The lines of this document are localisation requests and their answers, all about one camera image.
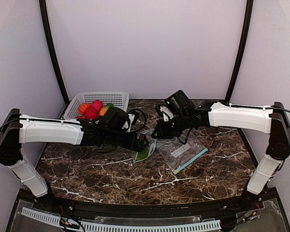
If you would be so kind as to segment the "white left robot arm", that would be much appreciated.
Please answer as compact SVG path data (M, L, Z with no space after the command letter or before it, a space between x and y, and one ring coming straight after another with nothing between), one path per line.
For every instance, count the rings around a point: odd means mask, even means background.
M26 157L23 145L109 145L141 152L149 141L139 129L132 130L137 118L119 108L111 108L94 119L40 118L12 109L0 126L0 164L9 168L35 197L44 197L50 194L50 187Z

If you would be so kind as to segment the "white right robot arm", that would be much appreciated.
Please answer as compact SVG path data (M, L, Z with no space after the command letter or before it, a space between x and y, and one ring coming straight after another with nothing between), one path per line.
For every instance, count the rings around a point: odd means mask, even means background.
M195 105L179 90L156 107L161 117L152 133L155 139L179 138L187 129L233 127L269 134L268 147L246 190L258 195L279 166L290 155L288 111L280 102L272 106L234 105L223 101L203 101Z

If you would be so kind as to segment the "green toy avocado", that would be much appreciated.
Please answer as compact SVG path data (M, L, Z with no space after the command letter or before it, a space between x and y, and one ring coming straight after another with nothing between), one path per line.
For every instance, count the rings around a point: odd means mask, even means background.
M147 159L150 156L149 148L145 148L141 152L137 152L134 161L135 162L141 162L145 159Z

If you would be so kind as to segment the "red toy apple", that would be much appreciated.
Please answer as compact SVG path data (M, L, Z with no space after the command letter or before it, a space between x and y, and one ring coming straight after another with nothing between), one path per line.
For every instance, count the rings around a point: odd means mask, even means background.
M94 107L89 107L85 111L86 119L96 119L98 117L98 112Z

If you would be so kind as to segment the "clear zip bag yellow slider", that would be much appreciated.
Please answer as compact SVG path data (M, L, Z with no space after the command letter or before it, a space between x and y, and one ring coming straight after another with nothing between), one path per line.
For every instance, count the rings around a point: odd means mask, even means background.
M138 135L138 138L141 135L144 135L145 138L148 140L148 145L141 152L131 152L134 164L145 161L154 153L157 146L157 139L152 138L153 131L153 129L143 130L141 131L140 135Z

